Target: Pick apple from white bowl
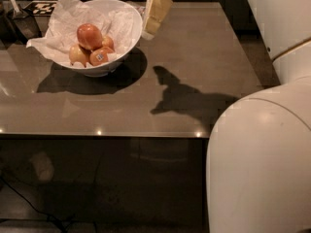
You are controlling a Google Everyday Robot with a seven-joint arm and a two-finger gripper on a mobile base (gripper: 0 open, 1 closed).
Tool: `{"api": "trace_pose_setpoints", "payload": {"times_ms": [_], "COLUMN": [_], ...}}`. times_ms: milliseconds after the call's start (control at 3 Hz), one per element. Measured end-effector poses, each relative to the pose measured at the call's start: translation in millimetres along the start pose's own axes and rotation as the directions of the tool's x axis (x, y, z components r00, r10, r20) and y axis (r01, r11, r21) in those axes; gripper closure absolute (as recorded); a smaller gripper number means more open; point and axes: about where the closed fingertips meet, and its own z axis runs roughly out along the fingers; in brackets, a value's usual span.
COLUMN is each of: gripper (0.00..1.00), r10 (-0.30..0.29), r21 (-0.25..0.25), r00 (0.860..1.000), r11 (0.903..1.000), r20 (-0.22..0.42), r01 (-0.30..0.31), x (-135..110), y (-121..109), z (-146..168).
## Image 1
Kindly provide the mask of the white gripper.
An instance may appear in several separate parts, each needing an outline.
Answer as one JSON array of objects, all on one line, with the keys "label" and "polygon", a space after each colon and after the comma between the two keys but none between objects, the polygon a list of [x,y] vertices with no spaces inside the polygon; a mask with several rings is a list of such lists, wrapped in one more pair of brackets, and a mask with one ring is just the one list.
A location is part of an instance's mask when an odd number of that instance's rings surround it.
[{"label": "white gripper", "polygon": [[173,4],[172,0],[147,0],[143,13],[142,37],[151,40],[157,33],[162,22],[168,15]]}]

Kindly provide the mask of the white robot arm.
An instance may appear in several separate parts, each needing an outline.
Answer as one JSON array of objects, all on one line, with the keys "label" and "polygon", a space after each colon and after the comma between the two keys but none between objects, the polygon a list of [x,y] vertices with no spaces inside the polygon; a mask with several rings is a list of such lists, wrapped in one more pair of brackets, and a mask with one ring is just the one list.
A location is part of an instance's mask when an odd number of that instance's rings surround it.
[{"label": "white robot arm", "polygon": [[209,233],[310,233],[311,0],[247,0],[279,85],[250,94],[209,138]]}]

